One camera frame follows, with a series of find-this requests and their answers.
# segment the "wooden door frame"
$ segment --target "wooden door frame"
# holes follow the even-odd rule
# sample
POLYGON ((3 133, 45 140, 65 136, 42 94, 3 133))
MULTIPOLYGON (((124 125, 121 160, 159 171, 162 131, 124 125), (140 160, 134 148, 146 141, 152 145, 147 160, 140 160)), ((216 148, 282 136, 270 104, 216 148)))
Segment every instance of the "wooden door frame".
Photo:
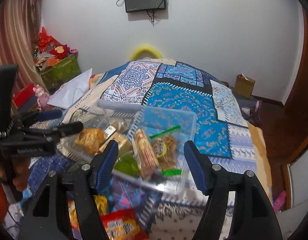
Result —
MULTIPOLYGON (((286 103, 283 107, 284 111, 288 111, 289 107, 291 106, 292 98, 294 96, 295 90, 299 85, 302 71, 304 70, 304 63, 305 63, 305 55, 308 53, 308 16, 306 11, 303 9, 303 16, 304 16, 304 43, 303 43, 303 50, 302 56, 299 63, 299 68, 297 71, 297 75, 295 78, 295 82, 293 87, 289 93, 289 96, 286 100, 286 103)), ((291 208, 293 205, 292 199, 292 181, 290 176, 290 165, 294 163, 306 150, 308 149, 308 136, 306 139, 301 143, 301 145, 292 153, 292 155, 281 165, 281 172, 284 178, 284 184, 286 189, 286 208, 291 208)))
POLYGON ((297 71, 297 75, 296 75, 295 82, 293 84, 292 90, 290 91, 289 96, 286 100, 286 103, 283 107, 284 111, 286 111, 288 109, 288 107, 291 103, 291 100, 292 100, 293 95, 295 93, 296 87, 298 86, 298 83, 300 81, 302 71, 304 69, 305 54, 306 54, 306 50, 307 50, 307 35, 308 35, 308 24, 307 24, 308 16, 307 16, 306 11, 304 9, 303 9, 303 17, 304 17, 304 43, 303 43, 302 57, 300 59, 299 68, 298 68, 298 71, 297 71))
POLYGON ((286 189, 286 209, 292 208, 293 205, 293 189, 290 176, 290 165, 293 164, 308 149, 308 136, 295 152, 281 165, 285 189, 286 189))

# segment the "pink slipper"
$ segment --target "pink slipper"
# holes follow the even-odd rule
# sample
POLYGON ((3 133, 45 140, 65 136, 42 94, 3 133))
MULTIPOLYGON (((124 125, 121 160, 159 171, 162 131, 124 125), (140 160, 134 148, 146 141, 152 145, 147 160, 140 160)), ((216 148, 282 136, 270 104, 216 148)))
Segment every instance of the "pink slipper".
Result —
POLYGON ((282 206, 285 204, 286 201, 286 191, 283 190, 278 197, 276 198, 276 200, 274 201, 274 211, 275 213, 279 212, 282 208, 282 206))

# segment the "metal screw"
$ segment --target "metal screw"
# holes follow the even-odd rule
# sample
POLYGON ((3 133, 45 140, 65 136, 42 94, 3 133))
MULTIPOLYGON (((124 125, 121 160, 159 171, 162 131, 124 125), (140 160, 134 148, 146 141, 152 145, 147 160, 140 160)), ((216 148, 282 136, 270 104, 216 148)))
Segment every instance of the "metal screw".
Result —
POLYGON ((82 170, 83 171, 87 171, 87 170, 89 170, 90 169, 90 165, 89 164, 84 164, 83 166, 82 166, 82 170))
POLYGON ((213 164, 212 168, 214 171, 219 171, 222 167, 218 164, 213 164))
POLYGON ((246 175, 247 175, 248 177, 253 177, 253 176, 255 175, 255 173, 252 172, 252 171, 246 171, 246 175))
POLYGON ((50 177, 53 177, 53 176, 56 175, 56 171, 52 170, 52 171, 50 171, 50 172, 48 173, 48 175, 49 175, 50 177))

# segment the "red plastic bag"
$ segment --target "red plastic bag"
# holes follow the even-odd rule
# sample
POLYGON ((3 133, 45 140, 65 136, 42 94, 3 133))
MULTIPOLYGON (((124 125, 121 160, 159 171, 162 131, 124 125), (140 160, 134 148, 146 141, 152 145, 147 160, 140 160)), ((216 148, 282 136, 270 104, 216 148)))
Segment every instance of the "red plastic bag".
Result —
POLYGON ((54 42, 56 45, 61 45, 53 36, 48 36, 45 28, 42 27, 37 43, 39 49, 43 52, 51 42, 54 42))
POLYGON ((110 240, 150 239, 137 224, 137 218, 133 209, 124 209, 102 215, 101 220, 110 240))

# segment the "curtain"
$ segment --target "curtain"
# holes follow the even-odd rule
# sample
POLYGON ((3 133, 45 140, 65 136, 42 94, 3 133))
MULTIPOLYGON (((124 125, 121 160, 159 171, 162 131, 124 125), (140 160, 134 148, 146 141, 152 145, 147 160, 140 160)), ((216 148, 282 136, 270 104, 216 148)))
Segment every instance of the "curtain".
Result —
POLYGON ((0 5, 0 66, 19 65, 14 94, 28 83, 45 88, 32 56, 39 36, 41 4, 42 0, 4 0, 0 5))

